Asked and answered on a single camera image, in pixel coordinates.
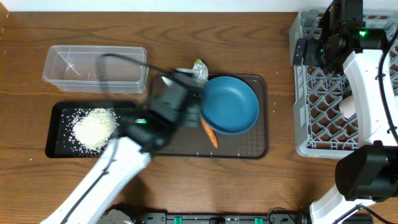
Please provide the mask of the dark blue plate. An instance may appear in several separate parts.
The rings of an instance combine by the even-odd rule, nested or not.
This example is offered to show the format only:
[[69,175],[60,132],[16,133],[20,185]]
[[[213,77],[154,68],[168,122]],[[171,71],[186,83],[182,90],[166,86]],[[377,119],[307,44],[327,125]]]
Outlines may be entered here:
[[201,116],[216,132],[238,135],[251,129],[260,113],[254,90],[242,79],[212,78],[203,86]]

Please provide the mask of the white pink cup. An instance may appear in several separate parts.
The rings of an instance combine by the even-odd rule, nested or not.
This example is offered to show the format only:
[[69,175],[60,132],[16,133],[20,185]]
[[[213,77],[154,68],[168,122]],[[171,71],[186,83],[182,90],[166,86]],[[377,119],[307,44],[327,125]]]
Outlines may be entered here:
[[356,108],[353,95],[343,99],[339,104],[339,111],[346,119],[350,119],[356,114]]

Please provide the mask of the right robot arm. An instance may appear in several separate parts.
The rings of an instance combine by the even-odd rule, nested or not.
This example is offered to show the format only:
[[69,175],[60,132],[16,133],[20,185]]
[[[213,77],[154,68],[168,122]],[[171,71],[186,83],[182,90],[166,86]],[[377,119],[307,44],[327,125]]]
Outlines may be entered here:
[[397,196],[397,15],[333,1],[289,30],[297,153],[336,159],[335,184],[297,223],[342,223]]

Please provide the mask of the white tissue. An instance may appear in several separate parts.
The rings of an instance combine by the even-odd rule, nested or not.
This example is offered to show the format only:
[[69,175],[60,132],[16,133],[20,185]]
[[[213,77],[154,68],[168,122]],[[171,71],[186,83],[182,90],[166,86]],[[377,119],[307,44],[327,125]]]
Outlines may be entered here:
[[170,86],[170,85],[173,83],[173,81],[172,81],[171,79],[167,78],[167,77],[161,77],[161,79],[163,80],[163,82],[164,82],[167,86]]

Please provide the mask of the orange carrot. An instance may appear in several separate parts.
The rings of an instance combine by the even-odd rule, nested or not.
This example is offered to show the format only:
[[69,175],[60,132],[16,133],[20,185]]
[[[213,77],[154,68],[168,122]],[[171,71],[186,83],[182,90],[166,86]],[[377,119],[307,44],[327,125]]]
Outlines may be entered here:
[[201,121],[201,125],[202,125],[203,129],[205,130],[207,136],[209,137],[209,140],[211,141],[212,145],[215,148],[218,148],[219,144],[218,144],[218,140],[217,140],[214,130],[204,121],[202,116],[200,117],[200,121]]

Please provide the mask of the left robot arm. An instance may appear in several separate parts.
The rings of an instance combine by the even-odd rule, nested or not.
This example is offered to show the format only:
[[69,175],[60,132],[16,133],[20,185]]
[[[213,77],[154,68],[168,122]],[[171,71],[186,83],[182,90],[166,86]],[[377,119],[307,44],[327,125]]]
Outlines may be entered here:
[[89,173],[44,223],[98,223],[120,191],[151,162],[191,116],[200,114],[200,97],[160,95],[149,108],[137,108],[123,118],[120,137],[110,141]]

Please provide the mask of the foil wrapper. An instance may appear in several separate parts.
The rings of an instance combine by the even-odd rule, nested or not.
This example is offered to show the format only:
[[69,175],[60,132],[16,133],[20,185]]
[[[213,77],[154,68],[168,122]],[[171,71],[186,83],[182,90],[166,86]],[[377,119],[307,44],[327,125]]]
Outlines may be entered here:
[[196,59],[193,70],[193,77],[195,81],[200,85],[204,86],[204,84],[208,81],[208,67],[201,59]]

